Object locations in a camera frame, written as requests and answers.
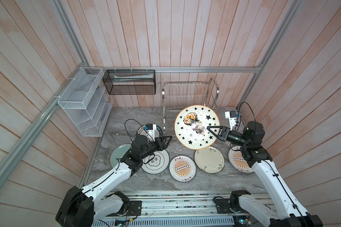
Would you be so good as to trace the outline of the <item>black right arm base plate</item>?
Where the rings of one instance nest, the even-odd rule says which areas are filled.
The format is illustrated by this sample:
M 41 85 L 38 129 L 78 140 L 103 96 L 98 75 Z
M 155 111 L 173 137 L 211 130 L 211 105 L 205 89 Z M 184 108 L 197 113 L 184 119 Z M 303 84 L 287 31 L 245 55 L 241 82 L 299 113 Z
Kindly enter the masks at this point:
M 229 200 L 225 199 L 221 196 L 214 197 L 213 202 L 216 205 L 216 209 L 217 209 L 218 214 L 239 213 L 239 211 L 233 211 L 230 207 Z

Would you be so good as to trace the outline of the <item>cream plate with berry sprigs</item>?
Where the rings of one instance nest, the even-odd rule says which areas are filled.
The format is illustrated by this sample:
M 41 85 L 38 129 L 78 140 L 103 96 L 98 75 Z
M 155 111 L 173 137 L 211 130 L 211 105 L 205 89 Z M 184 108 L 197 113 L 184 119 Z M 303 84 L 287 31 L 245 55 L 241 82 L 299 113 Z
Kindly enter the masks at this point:
M 219 173 L 225 166 L 223 154 L 212 146 L 196 150 L 194 161 L 200 170 L 208 174 Z

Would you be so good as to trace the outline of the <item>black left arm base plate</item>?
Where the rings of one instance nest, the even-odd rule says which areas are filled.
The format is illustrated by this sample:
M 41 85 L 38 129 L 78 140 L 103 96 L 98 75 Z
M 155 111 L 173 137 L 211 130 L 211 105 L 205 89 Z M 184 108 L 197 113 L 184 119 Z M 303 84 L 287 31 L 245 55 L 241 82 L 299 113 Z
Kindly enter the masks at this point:
M 115 216 L 140 216 L 142 211 L 142 201 L 128 201 L 125 202 L 124 205 L 121 206 L 120 210 L 117 213 L 114 213 Z

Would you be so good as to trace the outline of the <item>cat and stars orange-rim plate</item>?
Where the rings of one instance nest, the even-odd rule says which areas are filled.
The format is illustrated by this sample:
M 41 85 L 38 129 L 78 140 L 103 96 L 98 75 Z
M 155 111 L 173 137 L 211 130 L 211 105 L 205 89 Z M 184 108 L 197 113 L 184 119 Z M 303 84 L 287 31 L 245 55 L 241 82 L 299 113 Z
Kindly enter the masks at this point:
M 180 111 L 175 119 L 174 130 L 182 145 L 199 150 L 213 145 L 217 140 L 207 130 L 208 126 L 220 126 L 215 111 L 206 106 L 193 105 Z

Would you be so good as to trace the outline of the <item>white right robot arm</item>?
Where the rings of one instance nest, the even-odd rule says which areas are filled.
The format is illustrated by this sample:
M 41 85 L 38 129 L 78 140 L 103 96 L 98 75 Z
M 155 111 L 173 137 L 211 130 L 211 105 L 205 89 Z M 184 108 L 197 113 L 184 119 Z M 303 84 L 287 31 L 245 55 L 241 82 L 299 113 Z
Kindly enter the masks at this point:
M 271 155 L 261 145 L 265 135 L 261 123 L 248 122 L 243 133 L 225 126 L 208 126 L 207 130 L 220 141 L 240 146 L 243 159 L 260 178 L 276 208 L 276 211 L 271 210 L 246 190 L 236 190 L 230 195 L 230 210 L 245 211 L 265 227 L 323 226 L 321 219 L 310 214 L 293 195 L 277 171 Z

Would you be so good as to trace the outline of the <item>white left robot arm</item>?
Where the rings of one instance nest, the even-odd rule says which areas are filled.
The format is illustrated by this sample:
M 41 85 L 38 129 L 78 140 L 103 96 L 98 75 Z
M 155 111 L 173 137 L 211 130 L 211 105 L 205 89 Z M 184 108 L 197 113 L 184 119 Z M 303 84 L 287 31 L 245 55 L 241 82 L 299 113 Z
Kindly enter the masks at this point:
M 156 137 L 153 141 L 144 135 L 136 136 L 113 169 L 96 181 L 82 188 L 74 186 L 67 192 L 56 221 L 62 227 L 90 227 L 107 215 L 126 214 L 129 198 L 112 190 L 141 169 L 146 157 L 167 149 L 171 140 L 172 136 Z

